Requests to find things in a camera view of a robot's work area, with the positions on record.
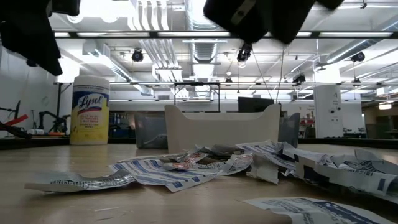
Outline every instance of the desk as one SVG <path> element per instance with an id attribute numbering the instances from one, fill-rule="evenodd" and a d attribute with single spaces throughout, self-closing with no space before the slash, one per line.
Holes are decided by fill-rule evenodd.
<path id="1" fill-rule="evenodd" d="M 332 154 L 353 153 L 352 147 L 300 145 Z M 398 163 L 398 151 L 374 150 Z M 0 151 L 1 223 L 291 223 L 289 217 L 253 207 L 241 200 L 259 197 L 312 197 L 370 210 L 398 222 L 398 206 L 362 195 L 333 195 L 293 178 L 278 186 L 244 174 L 217 177 L 176 193 L 162 186 L 131 184 L 75 194 L 44 194 L 24 190 L 35 172 L 78 172 L 96 177 L 110 174 L 107 165 L 133 156 L 165 154 L 166 150 L 136 150 L 135 145 L 57 146 Z"/>
<path id="2" fill-rule="evenodd" d="M 390 134 L 393 139 L 398 139 L 398 131 L 386 131 L 386 133 Z"/>

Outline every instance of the gray storage bin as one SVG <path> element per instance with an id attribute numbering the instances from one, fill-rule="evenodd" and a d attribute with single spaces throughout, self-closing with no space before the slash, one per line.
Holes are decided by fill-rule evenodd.
<path id="1" fill-rule="evenodd" d="M 287 142 L 293 147 L 299 144 L 300 113 L 295 113 L 288 118 L 281 118 L 279 124 L 279 142 Z"/>
<path id="2" fill-rule="evenodd" d="M 167 149 L 166 120 L 163 114 L 134 113 L 138 149 Z"/>

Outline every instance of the lysol logo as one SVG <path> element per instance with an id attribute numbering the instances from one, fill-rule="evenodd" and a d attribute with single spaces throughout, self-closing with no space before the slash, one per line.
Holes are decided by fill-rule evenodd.
<path id="1" fill-rule="evenodd" d="M 80 98 L 78 103 L 78 114 L 90 111 L 101 111 L 103 98 L 104 96 L 101 94 L 90 94 Z"/>

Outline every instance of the lysol wipes container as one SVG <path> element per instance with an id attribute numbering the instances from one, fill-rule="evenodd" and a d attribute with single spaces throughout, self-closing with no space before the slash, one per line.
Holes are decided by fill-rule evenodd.
<path id="1" fill-rule="evenodd" d="M 73 83 L 70 144 L 108 143 L 109 89 L 104 78 L 82 75 Z"/>

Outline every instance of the yellow label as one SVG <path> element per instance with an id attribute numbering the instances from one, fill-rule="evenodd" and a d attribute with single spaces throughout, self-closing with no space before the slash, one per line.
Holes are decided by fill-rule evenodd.
<path id="1" fill-rule="evenodd" d="M 106 141 L 109 129 L 109 90 L 98 86 L 73 88 L 70 140 L 82 143 Z"/>

